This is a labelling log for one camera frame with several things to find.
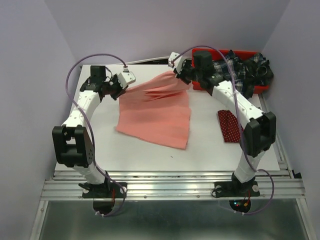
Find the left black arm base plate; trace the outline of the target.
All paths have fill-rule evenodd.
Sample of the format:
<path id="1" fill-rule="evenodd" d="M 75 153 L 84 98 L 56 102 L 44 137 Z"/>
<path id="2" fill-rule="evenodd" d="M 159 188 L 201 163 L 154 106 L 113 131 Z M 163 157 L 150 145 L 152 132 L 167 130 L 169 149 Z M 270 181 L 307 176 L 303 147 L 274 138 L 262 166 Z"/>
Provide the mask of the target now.
<path id="1" fill-rule="evenodd" d="M 102 184 L 79 183 L 82 198 L 93 200 L 92 208 L 97 216 L 106 218 L 120 213 L 127 197 L 126 182 Z"/>

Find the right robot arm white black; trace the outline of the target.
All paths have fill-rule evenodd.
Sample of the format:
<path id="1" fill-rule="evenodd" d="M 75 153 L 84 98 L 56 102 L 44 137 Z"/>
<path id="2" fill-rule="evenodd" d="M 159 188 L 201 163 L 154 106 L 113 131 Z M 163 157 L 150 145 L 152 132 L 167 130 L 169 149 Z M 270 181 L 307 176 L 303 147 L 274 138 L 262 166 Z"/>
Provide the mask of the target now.
<path id="1" fill-rule="evenodd" d="M 242 195 L 248 190 L 248 182 L 254 179 L 262 156 L 276 140 L 276 116 L 254 106 L 236 90 L 232 80 L 218 73 L 209 51 L 195 52 L 193 64 L 187 63 L 182 54 L 172 52 L 168 65 L 177 79 L 187 85 L 193 81 L 198 82 L 202 89 L 235 116 L 241 131 L 242 155 L 233 173 L 235 180 L 230 182 L 230 189 L 233 194 Z"/>

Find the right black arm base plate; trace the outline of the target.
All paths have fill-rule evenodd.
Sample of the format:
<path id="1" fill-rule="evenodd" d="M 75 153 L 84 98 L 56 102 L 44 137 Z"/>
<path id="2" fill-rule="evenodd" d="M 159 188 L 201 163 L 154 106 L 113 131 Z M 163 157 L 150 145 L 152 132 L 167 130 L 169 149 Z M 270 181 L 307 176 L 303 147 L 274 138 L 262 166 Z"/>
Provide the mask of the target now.
<path id="1" fill-rule="evenodd" d="M 261 195 L 256 181 L 249 184 L 217 181 L 213 185 L 211 196 L 213 198 L 230 198 L 229 205 L 236 213 L 247 214 L 252 206 L 251 198 Z"/>

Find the pink pleated skirt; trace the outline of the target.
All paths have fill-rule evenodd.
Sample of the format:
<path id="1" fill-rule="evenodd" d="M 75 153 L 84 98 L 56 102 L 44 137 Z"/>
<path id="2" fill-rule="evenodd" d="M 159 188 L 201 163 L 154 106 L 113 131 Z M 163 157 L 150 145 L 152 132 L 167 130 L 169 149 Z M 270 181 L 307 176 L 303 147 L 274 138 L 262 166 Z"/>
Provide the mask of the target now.
<path id="1" fill-rule="evenodd" d="M 172 71 L 128 88 L 119 98 L 115 129 L 152 144 L 184 150 L 191 118 L 188 89 Z"/>

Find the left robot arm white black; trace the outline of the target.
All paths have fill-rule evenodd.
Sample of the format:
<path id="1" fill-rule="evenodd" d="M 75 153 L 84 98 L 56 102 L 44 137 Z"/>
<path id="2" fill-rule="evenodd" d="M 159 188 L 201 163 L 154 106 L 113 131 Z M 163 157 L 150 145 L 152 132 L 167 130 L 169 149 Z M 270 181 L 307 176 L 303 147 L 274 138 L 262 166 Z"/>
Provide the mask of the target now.
<path id="1" fill-rule="evenodd" d="M 96 162 L 91 118 L 105 96 L 117 100 L 136 81 L 127 67 L 112 76 L 107 76 L 108 71 L 103 65 L 90 67 L 89 77 L 81 85 L 69 117 L 52 130 L 57 162 L 80 173 L 100 197 L 111 193 L 111 179 Z"/>

